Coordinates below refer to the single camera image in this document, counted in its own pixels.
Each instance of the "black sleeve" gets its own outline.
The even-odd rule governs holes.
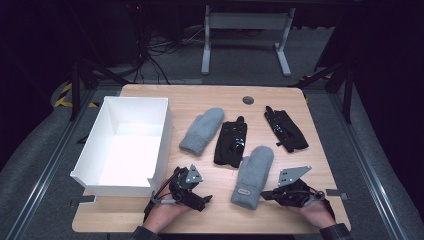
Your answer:
[[[138,226],[137,229],[131,235],[130,240],[161,240],[158,235],[151,232],[150,230]]]
[[[344,223],[319,230],[324,240],[353,240]]]

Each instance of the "metal bracket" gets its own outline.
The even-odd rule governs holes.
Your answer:
[[[340,197],[342,200],[349,200],[350,197],[347,195],[347,193],[342,193],[337,189],[325,189],[325,192],[327,193],[327,196],[337,196]]]
[[[190,170],[187,173],[186,183],[199,183],[203,182],[203,177],[200,175],[199,171],[197,171],[194,164],[191,164]]]
[[[97,200],[97,197],[94,195],[84,195],[80,196],[78,198],[72,198],[71,202],[69,203],[70,207],[78,207],[80,204],[90,204],[95,203]]]
[[[281,169],[280,177],[278,178],[278,187],[283,187],[294,183],[311,169],[311,166]]]

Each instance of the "metal stand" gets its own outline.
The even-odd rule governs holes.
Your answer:
[[[283,50],[293,21],[294,12],[295,9],[291,8],[288,13],[221,13],[211,12],[210,6],[207,5],[205,12],[205,47],[203,50],[201,73],[203,75],[209,74],[211,29],[268,29],[283,30],[280,42],[275,43],[274,46],[284,76],[290,76],[290,68]]]

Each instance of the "wooden table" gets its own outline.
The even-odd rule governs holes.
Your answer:
[[[235,121],[244,116],[248,124],[244,156],[254,148],[265,145],[274,151],[274,161],[264,190],[277,187],[280,169],[310,165],[312,169],[302,177],[309,186],[317,189],[336,189],[320,139],[312,121],[304,95],[296,88],[235,87],[235,86],[171,86],[171,85],[126,85],[121,96],[167,97],[173,120],[172,146],[167,177],[175,167],[190,167],[195,164],[204,178],[193,192],[204,197],[213,195],[202,212],[191,211],[181,216],[164,233],[243,233],[243,234],[303,234],[318,230],[300,215],[288,211],[275,201],[260,200],[255,211],[241,208],[230,202],[238,170],[228,165],[213,163],[219,130],[200,157],[195,157],[178,147],[188,127],[196,116],[212,107],[225,111],[224,121]],[[250,96],[254,103],[247,105],[242,99]],[[286,110],[303,132],[309,147],[287,153],[277,147],[277,138],[265,117],[265,106],[274,110]],[[350,229],[340,197],[327,196],[338,222]],[[132,232],[142,224],[144,208],[149,199],[123,197],[97,197],[91,204],[80,204],[72,227],[77,232]]]

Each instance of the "gray fabric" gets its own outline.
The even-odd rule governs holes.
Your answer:
[[[180,149],[196,156],[202,154],[203,149],[215,136],[223,120],[224,110],[221,108],[211,108],[204,115],[197,116],[181,141]]]
[[[232,203],[256,210],[273,159],[272,149],[266,146],[256,147],[250,157],[243,159],[237,176],[237,184],[231,197]]]

